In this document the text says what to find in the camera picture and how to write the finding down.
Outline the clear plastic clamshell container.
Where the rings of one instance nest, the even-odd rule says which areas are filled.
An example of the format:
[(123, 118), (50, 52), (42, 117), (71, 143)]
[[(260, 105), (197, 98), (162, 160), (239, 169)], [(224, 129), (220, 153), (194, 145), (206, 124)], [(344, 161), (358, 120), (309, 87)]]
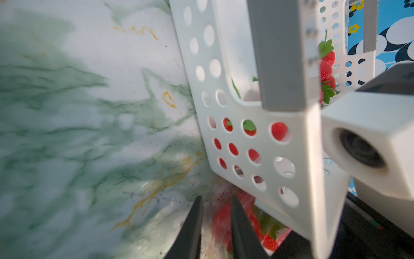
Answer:
[[(223, 208), (214, 221), (216, 229), (229, 229), (223, 240), (234, 259), (274, 259), (281, 244), (290, 235), (288, 228), (276, 239), (271, 232), (263, 233), (260, 223), (252, 210), (252, 197), (242, 194), (232, 196), (227, 206)], [(202, 196), (197, 196), (183, 226), (167, 252), (166, 259), (199, 259), (202, 245), (202, 224), (204, 217), (204, 202)]]

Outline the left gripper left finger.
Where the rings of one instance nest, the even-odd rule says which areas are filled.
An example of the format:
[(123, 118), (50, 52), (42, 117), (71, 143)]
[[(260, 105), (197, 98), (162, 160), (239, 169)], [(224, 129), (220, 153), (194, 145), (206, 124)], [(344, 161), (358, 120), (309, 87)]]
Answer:
[(204, 204), (202, 196), (198, 196), (165, 259), (199, 259), (202, 241), (202, 223)]

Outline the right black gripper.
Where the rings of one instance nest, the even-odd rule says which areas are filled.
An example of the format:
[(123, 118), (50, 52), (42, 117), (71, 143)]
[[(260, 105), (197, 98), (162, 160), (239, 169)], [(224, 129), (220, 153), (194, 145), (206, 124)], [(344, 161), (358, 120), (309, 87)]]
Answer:
[(347, 194), (331, 259), (412, 259), (414, 238), (360, 198)]

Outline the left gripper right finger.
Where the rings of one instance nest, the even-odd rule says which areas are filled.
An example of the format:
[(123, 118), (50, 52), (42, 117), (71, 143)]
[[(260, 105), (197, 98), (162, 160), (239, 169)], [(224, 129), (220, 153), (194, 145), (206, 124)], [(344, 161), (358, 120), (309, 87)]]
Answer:
[(231, 240), (234, 259), (269, 259), (237, 196), (231, 200)]

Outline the white perforated plastic basket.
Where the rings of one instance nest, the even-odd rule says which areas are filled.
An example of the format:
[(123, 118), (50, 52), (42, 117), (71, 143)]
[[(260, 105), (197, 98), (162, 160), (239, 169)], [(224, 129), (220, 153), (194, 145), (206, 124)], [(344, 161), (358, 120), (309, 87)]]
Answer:
[[(347, 1), (171, 1), (211, 169), (256, 205), (332, 253), (350, 178), (323, 168), (318, 44), (333, 40), (345, 88)], [(248, 136), (243, 121), (256, 134)], [(274, 123), (289, 128), (276, 141)]]

